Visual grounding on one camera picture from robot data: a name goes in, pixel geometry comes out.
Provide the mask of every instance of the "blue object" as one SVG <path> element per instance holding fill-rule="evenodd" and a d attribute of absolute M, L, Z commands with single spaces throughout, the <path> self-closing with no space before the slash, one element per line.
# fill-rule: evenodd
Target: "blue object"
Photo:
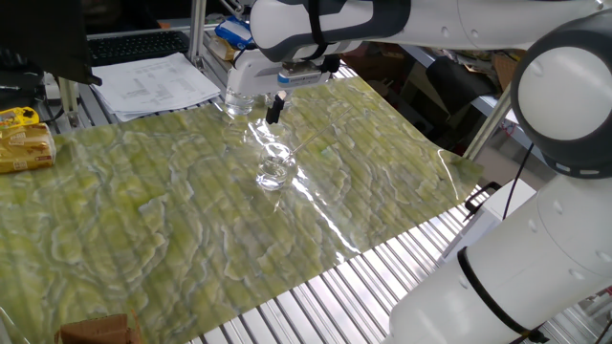
<path fill-rule="evenodd" d="M 251 35 L 251 26 L 235 16 L 231 16 L 217 25 L 214 32 L 241 51 L 255 48 L 255 42 Z"/>

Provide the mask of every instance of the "glass cup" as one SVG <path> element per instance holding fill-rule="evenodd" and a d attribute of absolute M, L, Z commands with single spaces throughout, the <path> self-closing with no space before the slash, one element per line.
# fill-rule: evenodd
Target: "glass cup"
<path fill-rule="evenodd" d="M 277 142 L 264 144 L 257 172 L 257 184 L 269 191 L 280 189 L 287 181 L 289 167 L 292 164 L 293 158 L 289 147 Z"/>
<path fill-rule="evenodd" d="M 244 116 L 252 111 L 252 106 L 255 99 L 250 96 L 241 96 L 236 94 L 231 88 L 226 91 L 226 107 L 227 112 L 231 116 Z"/>

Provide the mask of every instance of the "plastic sheet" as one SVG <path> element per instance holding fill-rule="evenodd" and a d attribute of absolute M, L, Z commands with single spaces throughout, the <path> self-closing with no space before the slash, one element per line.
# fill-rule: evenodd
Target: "plastic sheet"
<path fill-rule="evenodd" d="M 136 311 L 183 344 L 461 202 L 480 167 L 358 78 L 298 90 L 270 133 L 217 105 L 55 137 L 55 167 L 0 177 L 0 318 L 13 343 Z M 347 108 L 353 109 L 330 125 Z M 295 156 L 282 189 L 261 145 Z"/>

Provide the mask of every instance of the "yellow box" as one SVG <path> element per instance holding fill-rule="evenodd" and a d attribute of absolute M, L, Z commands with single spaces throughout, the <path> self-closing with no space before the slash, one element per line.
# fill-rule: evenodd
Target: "yellow box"
<path fill-rule="evenodd" d="M 45 123 L 0 130 L 0 173 L 50 167 L 55 143 Z"/>
<path fill-rule="evenodd" d="M 0 112 L 0 130 L 16 126 L 37 124 L 40 121 L 33 108 L 12 108 Z"/>

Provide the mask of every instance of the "keyboard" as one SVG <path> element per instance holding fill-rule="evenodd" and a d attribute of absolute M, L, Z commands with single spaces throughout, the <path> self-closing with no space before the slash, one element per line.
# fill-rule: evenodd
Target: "keyboard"
<path fill-rule="evenodd" d="M 96 38 L 87 42 L 92 66 L 165 57 L 189 50 L 189 38 L 182 32 L 153 32 L 119 37 Z"/>

